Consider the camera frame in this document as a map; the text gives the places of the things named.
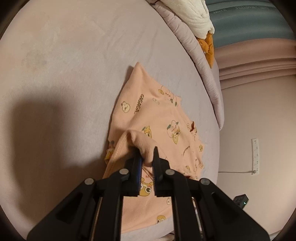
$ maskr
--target bed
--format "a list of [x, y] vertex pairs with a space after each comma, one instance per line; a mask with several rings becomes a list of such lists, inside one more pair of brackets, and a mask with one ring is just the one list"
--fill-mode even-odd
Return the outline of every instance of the bed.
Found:
[[[82, 180], [102, 177], [110, 116], [138, 61], [182, 98], [205, 144], [202, 177], [217, 181], [213, 103], [192, 59], [145, 0], [30, 0], [2, 36], [0, 56], [0, 205], [24, 239]], [[216, 63], [212, 72], [219, 83]], [[171, 218], [122, 238], [172, 230]]]

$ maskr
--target white cable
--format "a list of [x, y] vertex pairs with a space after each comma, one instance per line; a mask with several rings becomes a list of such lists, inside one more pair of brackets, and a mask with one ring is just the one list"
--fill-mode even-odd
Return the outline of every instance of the white cable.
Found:
[[253, 173], [255, 174], [256, 171], [254, 170], [254, 171], [248, 171], [248, 172], [219, 172], [219, 173]]

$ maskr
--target power strip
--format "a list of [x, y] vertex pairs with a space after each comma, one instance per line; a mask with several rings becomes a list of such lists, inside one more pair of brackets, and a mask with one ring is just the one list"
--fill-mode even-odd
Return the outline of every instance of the power strip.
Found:
[[253, 149], [253, 171], [256, 173], [252, 173], [252, 175], [259, 174], [259, 142], [258, 139], [252, 139], [252, 149]]

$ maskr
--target cartoon eye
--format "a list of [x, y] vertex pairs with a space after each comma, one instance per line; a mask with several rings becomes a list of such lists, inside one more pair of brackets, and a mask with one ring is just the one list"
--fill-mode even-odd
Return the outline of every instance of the cartoon eye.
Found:
[[145, 192], [146, 192], [146, 193], [151, 193], [151, 188], [150, 188], [150, 187], [146, 187], [146, 188], [145, 188]]

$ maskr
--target power outlet socket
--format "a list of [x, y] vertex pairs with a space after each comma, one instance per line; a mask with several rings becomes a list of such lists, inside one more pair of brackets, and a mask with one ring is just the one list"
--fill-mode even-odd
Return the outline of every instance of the power outlet socket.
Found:
[[256, 173], [252, 173], [252, 175], [259, 174], [259, 141], [258, 138], [252, 139], [252, 150], [253, 150], [253, 169], [252, 171], [256, 171]]

